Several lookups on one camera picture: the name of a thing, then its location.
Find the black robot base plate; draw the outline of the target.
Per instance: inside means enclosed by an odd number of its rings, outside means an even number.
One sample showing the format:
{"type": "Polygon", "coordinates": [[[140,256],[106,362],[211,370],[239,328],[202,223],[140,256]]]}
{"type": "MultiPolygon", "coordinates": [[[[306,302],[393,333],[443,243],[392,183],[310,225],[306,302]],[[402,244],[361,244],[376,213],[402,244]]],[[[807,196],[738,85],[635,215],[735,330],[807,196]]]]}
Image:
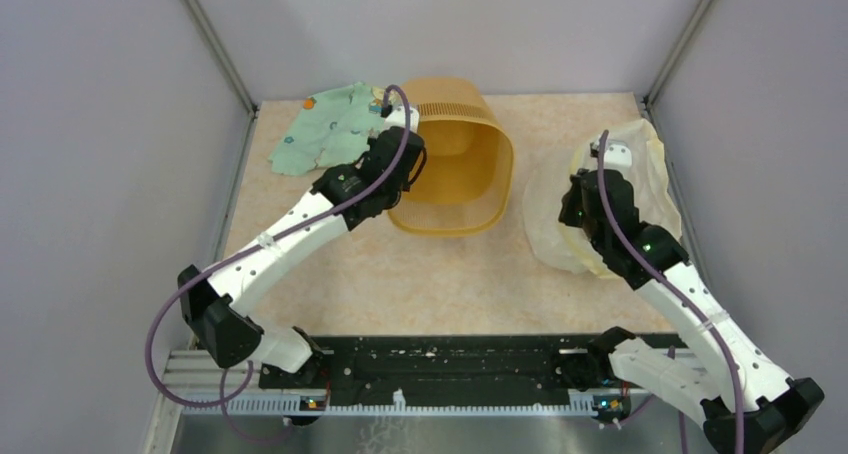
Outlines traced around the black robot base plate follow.
{"type": "Polygon", "coordinates": [[[262,389],[316,389],[333,407],[386,406],[400,391],[410,407],[564,406],[580,392],[635,391],[597,372],[591,334],[324,336],[305,374],[270,365],[262,389]]]}

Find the orange plastic trash bin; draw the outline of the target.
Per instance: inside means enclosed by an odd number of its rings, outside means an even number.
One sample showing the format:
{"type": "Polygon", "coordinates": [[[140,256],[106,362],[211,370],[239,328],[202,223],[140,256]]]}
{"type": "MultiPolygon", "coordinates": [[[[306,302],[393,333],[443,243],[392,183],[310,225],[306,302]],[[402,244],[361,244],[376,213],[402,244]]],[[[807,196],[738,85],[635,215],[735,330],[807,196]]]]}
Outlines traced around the orange plastic trash bin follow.
{"type": "Polygon", "coordinates": [[[456,77],[401,85],[419,112],[416,133],[427,161],[411,190],[389,211],[410,234],[466,237],[493,227],[511,192],[514,148],[478,88],[456,77]]]}

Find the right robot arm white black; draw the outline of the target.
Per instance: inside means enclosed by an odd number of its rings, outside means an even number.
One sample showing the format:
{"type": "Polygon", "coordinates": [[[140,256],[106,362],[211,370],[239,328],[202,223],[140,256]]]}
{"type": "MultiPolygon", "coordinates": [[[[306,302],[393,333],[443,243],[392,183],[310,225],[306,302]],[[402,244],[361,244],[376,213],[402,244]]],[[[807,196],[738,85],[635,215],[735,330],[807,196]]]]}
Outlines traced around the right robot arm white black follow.
{"type": "Polygon", "coordinates": [[[825,395],[794,378],[741,330],[664,227],[641,219],[634,188],[613,169],[570,177],[558,220],[580,229],[603,263],[675,329],[701,363],[695,370],[613,327],[587,346],[600,386],[635,384],[698,424],[718,453],[771,453],[797,434],[825,395]]]}

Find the translucent yellowish trash bag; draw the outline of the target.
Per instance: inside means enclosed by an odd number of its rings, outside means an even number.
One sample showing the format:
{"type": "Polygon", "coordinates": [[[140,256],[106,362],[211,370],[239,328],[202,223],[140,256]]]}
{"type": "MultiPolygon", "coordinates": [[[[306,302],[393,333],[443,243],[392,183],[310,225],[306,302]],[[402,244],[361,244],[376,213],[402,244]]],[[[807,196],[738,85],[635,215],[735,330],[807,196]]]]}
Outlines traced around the translucent yellowish trash bag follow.
{"type": "MultiPolygon", "coordinates": [[[[536,260],[554,269],[574,274],[592,273],[599,279],[613,279],[581,227],[569,227],[559,220],[563,197],[572,186],[571,177],[580,170],[597,169],[591,150],[598,134],[573,147],[556,147],[532,171],[522,198],[524,231],[536,260]]],[[[645,119],[629,121],[608,129],[604,154],[604,178],[608,202],[622,230],[630,216],[623,212],[626,202],[614,188],[626,180],[633,190],[632,205],[638,219],[667,230],[682,239],[681,214],[670,189],[665,147],[654,126],[645,119]]]]}

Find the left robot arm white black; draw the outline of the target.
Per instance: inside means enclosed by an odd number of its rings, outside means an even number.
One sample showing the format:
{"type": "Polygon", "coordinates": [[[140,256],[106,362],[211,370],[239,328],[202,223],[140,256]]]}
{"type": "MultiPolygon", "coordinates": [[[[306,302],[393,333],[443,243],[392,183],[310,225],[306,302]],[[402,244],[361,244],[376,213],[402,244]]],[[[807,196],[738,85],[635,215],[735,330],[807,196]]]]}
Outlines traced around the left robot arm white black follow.
{"type": "Polygon", "coordinates": [[[258,304],[322,246],[396,206],[426,160],[419,135],[388,128],[369,140],[356,162],[325,170],[286,214],[207,278],[193,266],[184,269],[182,315],[215,364],[267,364],[297,387],[314,384],[321,371],[318,345],[300,328],[261,326],[258,304]]]}

